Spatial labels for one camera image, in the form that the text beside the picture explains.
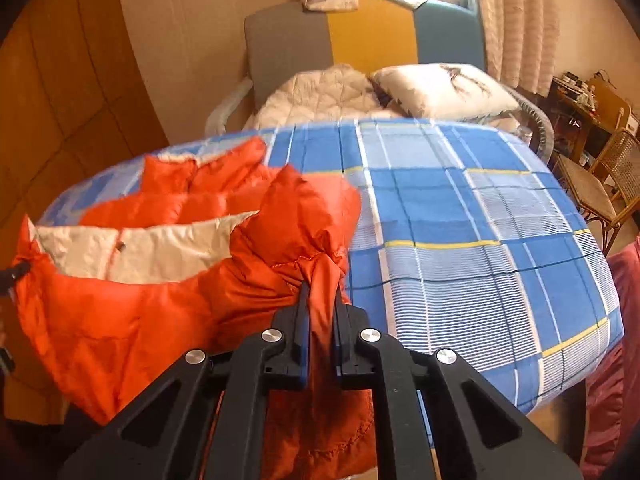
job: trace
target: yellow chair panel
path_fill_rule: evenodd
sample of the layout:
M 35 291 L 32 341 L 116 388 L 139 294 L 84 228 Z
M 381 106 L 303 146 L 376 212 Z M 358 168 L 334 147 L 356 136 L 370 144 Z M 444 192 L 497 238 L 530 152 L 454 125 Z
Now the yellow chair panel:
M 371 73 L 418 63 L 414 13 L 389 0 L 360 0 L 353 12 L 328 12 L 334 63 Z

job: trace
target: pillow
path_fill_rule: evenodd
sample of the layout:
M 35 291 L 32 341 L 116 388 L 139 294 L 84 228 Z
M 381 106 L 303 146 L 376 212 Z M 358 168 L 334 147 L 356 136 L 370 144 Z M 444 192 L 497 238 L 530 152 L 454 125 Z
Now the pillow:
M 371 78 L 415 118 L 471 121 L 519 108 L 500 83 L 471 65 L 390 66 Z

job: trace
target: wall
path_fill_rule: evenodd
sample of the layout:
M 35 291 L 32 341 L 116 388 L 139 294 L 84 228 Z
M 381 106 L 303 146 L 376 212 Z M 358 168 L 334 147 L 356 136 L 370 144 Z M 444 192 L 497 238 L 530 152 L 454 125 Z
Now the wall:
M 120 0 L 146 89 L 171 144 L 203 136 L 210 111 L 246 74 L 244 18 L 289 0 Z M 240 129 L 247 100 L 232 117 Z
M 589 78 L 609 73 L 620 97 L 640 108 L 640 40 L 614 0 L 558 0 L 560 38 L 556 74 Z
M 72 186 L 166 146 L 138 72 L 119 0 L 30 0 L 0 47 L 0 269 L 25 214 L 37 220 Z M 16 371 L 4 412 L 47 424 L 60 395 L 0 298 Z

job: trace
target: gray chair backrest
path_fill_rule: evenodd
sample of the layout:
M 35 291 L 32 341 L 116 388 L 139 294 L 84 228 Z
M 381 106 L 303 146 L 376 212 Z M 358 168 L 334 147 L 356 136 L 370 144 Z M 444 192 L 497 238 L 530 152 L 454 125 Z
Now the gray chair backrest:
M 333 63 L 329 27 L 322 12 L 305 12 L 300 3 L 259 10 L 244 20 L 255 107 L 298 72 Z

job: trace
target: bed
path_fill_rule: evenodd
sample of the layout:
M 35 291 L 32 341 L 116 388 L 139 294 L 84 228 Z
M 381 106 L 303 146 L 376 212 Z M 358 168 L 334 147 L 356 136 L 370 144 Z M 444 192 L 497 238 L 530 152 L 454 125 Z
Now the bed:
M 623 335 L 609 267 L 583 218 L 519 139 L 487 126 L 344 120 L 212 137 L 165 153 L 211 156 L 252 136 L 265 164 L 341 173 L 362 209 L 346 291 L 408 348 L 455 349 L 524 413 L 592 372 Z M 143 158 L 71 187 L 40 224 L 75 225 L 136 193 Z

